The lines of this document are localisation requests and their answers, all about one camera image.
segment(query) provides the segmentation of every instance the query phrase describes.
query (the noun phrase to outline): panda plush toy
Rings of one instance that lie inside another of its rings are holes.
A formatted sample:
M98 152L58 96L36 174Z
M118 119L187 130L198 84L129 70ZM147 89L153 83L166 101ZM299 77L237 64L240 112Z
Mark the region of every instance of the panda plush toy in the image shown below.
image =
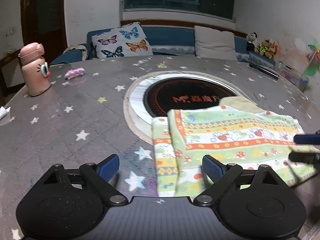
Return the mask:
M257 41L257 34L255 32L250 33L247 36L247 51L254 51L255 47L258 47L259 42Z

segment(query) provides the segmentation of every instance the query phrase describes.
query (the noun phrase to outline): colorful blanket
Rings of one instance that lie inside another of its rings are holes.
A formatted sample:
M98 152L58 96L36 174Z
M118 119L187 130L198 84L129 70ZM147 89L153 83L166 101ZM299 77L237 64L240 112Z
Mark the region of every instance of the colorful blanket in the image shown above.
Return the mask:
M171 110L152 124L160 197L195 197L205 189L202 158L211 155L220 162L237 163L244 169L271 166L289 185L315 174L310 165L291 163L291 147L315 151L313 146L295 146L293 136L303 133L291 116L270 111L249 113L230 106L200 110Z

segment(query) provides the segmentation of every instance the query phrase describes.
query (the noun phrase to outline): yellow star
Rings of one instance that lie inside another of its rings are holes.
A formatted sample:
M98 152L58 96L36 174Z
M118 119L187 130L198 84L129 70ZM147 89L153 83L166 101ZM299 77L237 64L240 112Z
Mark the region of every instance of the yellow star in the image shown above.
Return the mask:
M107 101L106 98L101 98L101 97L98 98L98 102L101 103L101 104L102 104L103 102L106 102L106 101Z

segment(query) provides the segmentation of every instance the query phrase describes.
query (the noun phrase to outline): silver bolt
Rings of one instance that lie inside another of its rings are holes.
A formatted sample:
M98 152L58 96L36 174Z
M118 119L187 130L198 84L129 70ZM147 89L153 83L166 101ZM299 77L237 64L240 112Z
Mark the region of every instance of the silver bolt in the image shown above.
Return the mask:
M201 195L201 196L197 197L197 201L199 201L200 203L203 203L203 204L207 204L212 201L212 197L210 197L208 195Z
M116 204L120 204L123 203L125 201L125 197L121 196L121 195L114 195L110 198L110 201L112 203L116 203Z

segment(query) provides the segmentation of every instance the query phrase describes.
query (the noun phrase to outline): pink bottle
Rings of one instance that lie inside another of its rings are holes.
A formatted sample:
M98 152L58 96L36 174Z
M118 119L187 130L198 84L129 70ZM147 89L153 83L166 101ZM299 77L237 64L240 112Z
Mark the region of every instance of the pink bottle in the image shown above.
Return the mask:
M31 96L38 96L50 87L50 71L43 54L43 45L34 42L24 46L18 55L22 76Z

